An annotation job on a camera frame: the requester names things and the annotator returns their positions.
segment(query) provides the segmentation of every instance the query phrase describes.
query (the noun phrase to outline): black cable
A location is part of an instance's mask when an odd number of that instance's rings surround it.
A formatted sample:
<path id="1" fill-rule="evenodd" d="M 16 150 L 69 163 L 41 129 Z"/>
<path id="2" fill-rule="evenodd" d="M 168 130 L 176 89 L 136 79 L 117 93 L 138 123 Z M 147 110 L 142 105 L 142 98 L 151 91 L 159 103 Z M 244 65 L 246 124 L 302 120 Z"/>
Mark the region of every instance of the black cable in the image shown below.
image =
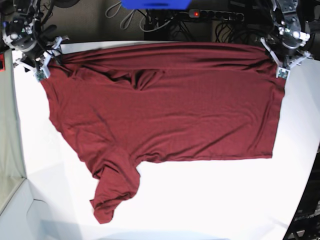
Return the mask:
<path id="1" fill-rule="evenodd" d="M 189 30 L 189 28 L 187 27 L 186 23 L 185 23 L 184 21 L 182 21 L 181 23 L 184 25 L 184 27 L 185 27 L 185 29 L 186 29 L 189 37 L 191 38 L 191 40 L 192 40 L 193 42 L 196 42 L 196 41 L 197 41 L 196 38 L 192 35 L 192 33 L 191 33 L 191 31 Z"/>
<path id="2" fill-rule="evenodd" d="M 145 14 L 144 14 L 142 11 L 140 11 L 139 9 L 137 9 L 137 11 L 138 11 L 139 13 L 141 13 L 141 14 L 145 17 L 146 20 L 148 20 L 148 19 L 147 19 L 147 15 L 145 15 Z"/>
<path id="3" fill-rule="evenodd" d="M 223 42 L 223 43 L 225 43 L 229 38 L 230 38 L 230 35 L 233 33 L 233 31 L 234 31 L 234 29 L 233 28 L 231 28 L 231 27 L 229 27 L 228 26 L 228 28 L 229 28 L 229 31 L 226 31 L 223 35 L 222 35 L 222 37 L 221 37 L 221 41 Z"/>
<path id="4" fill-rule="evenodd" d="M 176 20 L 176 19 L 173 19 L 171 21 L 171 24 L 168 26 L 168 31 L 171 33 L 171 34 L 169 34 L 170 40 L 176 41 L 177 40 L 176 38 L 177 38 L 178 34 L 181 33 L 181 34 L 183 34 L 185 39 L 187 41 L 189 41 L 189 38 L 185 35 L 185 33 L 181 29 L 180 22 L 178 20 Z"/>
<path id="5" fill-rule="evenodd" d="M 215 33 L 215 42 L 216 43 L 220 43 L 220 34 L 222 33 L 222 31 L 226 28 L 226 23 L 224 21 L 220 22 L 214 30 Z"/>
<path id="6" fill-rule="evenodd" d="M 219 38 L 219 41 L 220 41 L 220 35 L 222 34 L 222 32 L 228 27 L 228 24 L 225 22 L 224 25 L 222 25 L 220 31 L 218 32 L 218 38 Z"/>
<path id="7" fill-rule="evenodd" d="M 259 36 L 259 37 L 265 37 L 265 34 L 264 34 L 264 32 L 260 32 L 260 31 L 257 31 L 256 29 L 245 29 L 245 30 L 242 30 L 242 31 L 240 31 L 240 32 L 238 32 L 237 34 L 235 34 L 234 36 L 232 36 L 230 39 L 229 39 L 229 43 L 234 43 L 236 40 L 238 40 L 238 39 L 241 39 L 241 41 L 242 41 L 242 43 L 244 44 L 245 43 L 245 40 L 243 40 L 242 38 L 241 38 L 241 36 L 243 36 L 243 35 L 247 35 L 248 36 L 248 34 L 255 34 L 255 35 L 257 35 L 257 36 Z"/>
<path id="8" fill-rule="evenodd" d="M 46 6 L 45 4 L 43 4 L 42 5 L 47 11 L 49 11 L 49 8 L 48 8 L 48 6 Z M 48 20 L 50 19 L 50 18 L 52 18 L 52 16 L 54 15 L 54 13 L 53 12 L 51 12 L 51 14 L 50 14 L 50 16 L 49 16 L 49 18 L 48 18 Z"/>
<path id="9" fill-rule="evenodd" d="M 54 9 L 54 6 L 55 6 L 55 0 L 50 0 L 50 7 L 49 7 L 48 12 L 46 13 L 43 21 L 41 22 L 41 26 L 45 25 L 47 23 L 47 21 L 49 20 L 50 15 Z"/>
<path id="10" fill-rule="evenodd" d="M 187 32 L 187 30 L 182 26 L 181 22 L 179 21 L 179 28 L 180 28 L 180 32 L 184 35 L 185 39 L 187 41 L 192 41 L 192 38 L 189 36 L 189 33 Z"/>
<path id="11" fill-rule="evenodd" d="M 222 39 L 224 43 L 227 43 L 227 40 L 230 39 L 230 36 L 232 36 L 232 34 L 234 34 L 234 32 L 236 31 L 236 25 L 233 23 L 233 25 L 231 25 L 232 27 L 228 26 L 229 28 L 229 33 L 227 34 L 227 36 Z"/>

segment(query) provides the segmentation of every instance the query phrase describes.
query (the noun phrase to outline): red power switch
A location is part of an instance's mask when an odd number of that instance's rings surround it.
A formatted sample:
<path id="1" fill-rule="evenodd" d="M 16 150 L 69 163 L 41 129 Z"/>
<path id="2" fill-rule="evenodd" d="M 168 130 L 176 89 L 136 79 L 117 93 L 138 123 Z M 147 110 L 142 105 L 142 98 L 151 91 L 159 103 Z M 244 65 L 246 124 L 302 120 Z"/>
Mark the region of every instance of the red power switch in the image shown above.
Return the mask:
<path id="1" fill-rule="evenodd" d="M 199 10 L 195 10 L 195 9 L 189 10 L 189 17 L 192 18 L 192 19 L 200 18 L 200 11 Z"/>
<path id="2" fill-rule="evenodd" d="M 4 72 L 5 70 L 5 55 L 0 54 L 0 72 Z"/>

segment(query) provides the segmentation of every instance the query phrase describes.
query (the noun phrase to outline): t-shirt sleeve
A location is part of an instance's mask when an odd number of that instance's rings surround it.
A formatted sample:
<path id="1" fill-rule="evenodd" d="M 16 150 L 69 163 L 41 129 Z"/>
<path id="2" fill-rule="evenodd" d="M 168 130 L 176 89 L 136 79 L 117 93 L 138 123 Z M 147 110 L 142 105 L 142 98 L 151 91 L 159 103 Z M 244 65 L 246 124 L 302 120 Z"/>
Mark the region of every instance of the t-shirt sleeve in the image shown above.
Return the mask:
<path id="1" fill-rule="evenodd" d="M 99 179 L 91 204 L 99 223 L 112 220 L 115 208 L 132 198 L 138 190 L 140 175 L 129 154 L 119 147 L 104 123 L 93 121 L 63 125 L 62 135 L 85 162 L 92 176 Z"/>

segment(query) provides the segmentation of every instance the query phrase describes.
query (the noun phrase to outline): red t-shirt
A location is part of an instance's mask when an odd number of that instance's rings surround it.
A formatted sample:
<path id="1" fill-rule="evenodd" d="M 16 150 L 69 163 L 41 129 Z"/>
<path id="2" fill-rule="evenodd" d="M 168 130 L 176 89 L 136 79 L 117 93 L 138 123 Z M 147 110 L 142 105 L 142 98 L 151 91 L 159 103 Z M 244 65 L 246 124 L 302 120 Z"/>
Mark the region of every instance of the red t-shirt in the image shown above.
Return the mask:
<path id="1" fill-rule="evenodd" d="M 160 43 L 79 52 L 41 83 L 50 120 L 99 179 L 111 221 L 142 161 L 271 158 L 285 81 L 259 47 Z"/>

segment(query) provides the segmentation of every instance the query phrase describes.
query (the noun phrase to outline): cable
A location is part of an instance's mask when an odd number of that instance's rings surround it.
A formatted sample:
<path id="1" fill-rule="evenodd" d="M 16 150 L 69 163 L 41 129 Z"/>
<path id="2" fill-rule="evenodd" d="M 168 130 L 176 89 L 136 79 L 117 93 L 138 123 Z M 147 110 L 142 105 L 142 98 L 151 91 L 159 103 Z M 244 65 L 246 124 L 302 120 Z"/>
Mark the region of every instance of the cable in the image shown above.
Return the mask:
<path id="1" fill-rule="evenodd" d="M 115 13 L 112 14 L 112 15 L 109 15 L 109 12 L 110 12 L 111 10 L 113 10 L 114 8 L 116 8 L 116 7 L 117 7 L 117 9 L 115 10 Z M 105 11 L 105 13 L 104 13 L 105 17 L 108 18 L 108 19 L 111 19 L 111 18 L 115 17 L 115 16 L 119 13 L 121 7 L 122 7 L 121 1 L 118 2 L 118 3 L 116 3 L 116 4 L 114 4 L 114 5 L 112 5 L 112 6 L 110 6 L 110 7 Z M 134 15 L 135 15 L 136 12 L 141 13 L 141 14 L 143 15 L 143 18 L 145 18 L 147 21 L 149 21 L 148 17 L 147 17 L 142 11 L 137 10 L 137 9 L 133 9 L 133 10 L 130 11 L 130 13 L 129 13 L 127 16 L 125 16 L 124 19 L 120 22 L 120 29 L 121 29 L 121 30 L 127 30 L 127 29 L 129 28 L 129 26 L 130 26 L 130 24 L 131 24 L 131 22 L 132 22 L 132 19 L 133 19 L 133 17 L 134 17 Z"/>
<path id="2" fill-rule="evenodd" d="M 191 42 L 194 41 L 195 42 L 194 37 L 192 36 L 192 34 L 186 29 L 187 26 L 185 26 L 186 27 L 185 28 L 183 26 L 183 24 L 184 24 L 184 22 L 177 21 L 176 24 L 173 25 L 174 29 L 179 27 L 179 29 L 174 31 L 172 33 L 172 35 L 171 35 L 173 40 L 176 40 L 176 37 L 178 36 L 178 34 L 181 33 L 185 37 L 185 39 L 187 41 L 191 41 Z"/>
<path id="3" fill-rule="evenodd" d="M 191 39 L 191 41 L 192 42 L 196 42 L 197 40 L 195 39 L 195 37 L 191 34 L 191 31 L 189 30 L 189 28 L 187 27 L 187 25 L 182 21 L 181 22 L 183 25 L 184 25 L 184 27 L 185 27 L 185 29 L 186 29 L 186 34 L 189 36 L 189 38 Z"/>
<path id="4" fill-rule="evenodd" d="M 41 7 L 44 7 L 44 9 L 43 9 L 43 10 L 40 10 L 41 12 L 44 12 L 45 10 L 49 11 L 50 1 L 49 1 L 49 3 L 44 3 L 43 5 L 41 5 Z M 51 12 L 51 14 L 50 14 L 50 16 L 49 16 L 48 20 L 49 20 L 53 15 L 54 15 L 54 13 L 53 13 L 53 12 Z"/>
<path id="5" fill-rule="evenodd" d="M 245 40 L 243 40 L 241 38 L 241 36 L 247 35 L 247 37 L 248 37 L 249 35 L 252 35 L 252 34 L 255 34 L 259 37 L 265 37 L 265 35 L 266 35 L 266 33 L 264 31 L 253 29 L 253 28 L 247 28 L 247 29 L 239 31 L 238 33 L 235 33 L 233 36 L 230 37 L 228 42 L 234 43 L 237 39 L 241 39 L 242 43 L 244 44 Z"/>
<path id="6" fill-rule="evenodd" d="M 222 35 L 222 37 L 221 37 L 221 41 L 222 41 L 223 43 L 226 43 L 227 40 L 229 40 L 231 34 L 232 34 L 233 31 L 235 30 L 234 28 L 231 28 L 229 25 L 227 25 L 227 27 L 228 27 L 229 31 L 226 31 L 226 32 Z"/>
<path id="7" fill-rule="evenodd" d="M 220 43 L 220 34 L 221 34 L 226 28 L 229 28 L 229 29 L 231 30 L 231 28 L 228 26 L 228 24 L 229 24 L 228 22 L 222 21 L 222 22 L 220 22 L 220 23 L 215 27 L 214 32 L 215 32 L 215 42 L 216 42 L 216 43 Z"/>
<path id="8" fill-rule="evenodd" d="M 55 0 L 50 0 L 50 7 L 49 7 L 48 12 L 46 13 L 43 21 L 41 22 L 41 26 L 45 25 L 47 23 L 47 21 L 49 20 L 49 18 L 51 16 L 51 13 L 52 13 L 52 11 L 54 9 L 54 6 L 55 6 Z"/>
<path id="9" fill-rule="evenodd" d="M 171 22 L 172 19 L 174 19 L 174 17 L 170 18 L 170 20 L 168 20 L 166 23 L 162 24 L 159 27 L 155 27 L 154 29 L 151 29 L 151 30 L 144 30 L 143 27 L 141 26 L 141 23 L 144 20 L 144 17 L 143 17 L 140 20 L 139 27 L 140 27 L 141 31 L 144 32 L 144 33 L 152 33 L 152 32 L 158 31 L 158 30 L 164 28 L 165 26 L 167 26 Z"/>

